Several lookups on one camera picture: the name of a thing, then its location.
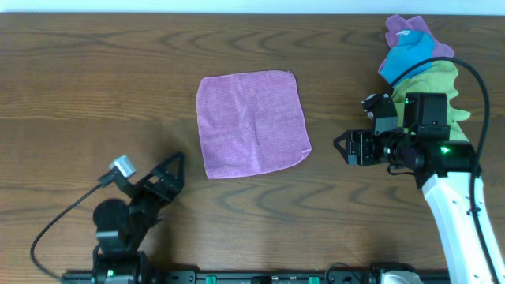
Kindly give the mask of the purple microfiber cloth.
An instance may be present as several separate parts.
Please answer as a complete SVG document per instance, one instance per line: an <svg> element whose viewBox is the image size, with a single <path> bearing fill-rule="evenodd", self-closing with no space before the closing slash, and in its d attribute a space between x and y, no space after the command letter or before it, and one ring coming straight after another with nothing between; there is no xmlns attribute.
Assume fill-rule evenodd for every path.
<svg viewBox="0 0 505 284"><path fill-rule="evenodd" d="M312 151L297 80L288 71L205 77L196 94L196 114L210 179L284 170Z"/></svg>

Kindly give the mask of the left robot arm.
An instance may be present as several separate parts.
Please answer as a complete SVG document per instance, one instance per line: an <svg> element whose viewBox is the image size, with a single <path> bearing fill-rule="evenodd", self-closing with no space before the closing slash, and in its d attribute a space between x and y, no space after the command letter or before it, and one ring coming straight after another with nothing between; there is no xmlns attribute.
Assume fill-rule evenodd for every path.
<svg viewBox="0 0 505 284"><path fill-rule="evenodd" d="M185 156L177 152L133 184L129 179L136 168L123 155L99 178L101 185L115 184L130 201L105 200L93 212L96 238L102 252L94 258L92 283L157 281L155 269L138 248L147 232L161 222L160 211L181 193L185 184L184 162Z"/></svg>

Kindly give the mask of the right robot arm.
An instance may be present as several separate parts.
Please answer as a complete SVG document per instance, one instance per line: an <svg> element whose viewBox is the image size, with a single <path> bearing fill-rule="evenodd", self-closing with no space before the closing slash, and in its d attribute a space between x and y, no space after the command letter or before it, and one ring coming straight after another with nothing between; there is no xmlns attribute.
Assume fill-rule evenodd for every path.
<svg viewBox="0 0 505 284"><path fill-rule="evenodd" d="M504 262L488 217L476 152L465 141L422 140L403 132L349 130L334 140L349 165L386 164L411 174L436 220L453 283L502 283Z"/></svg>

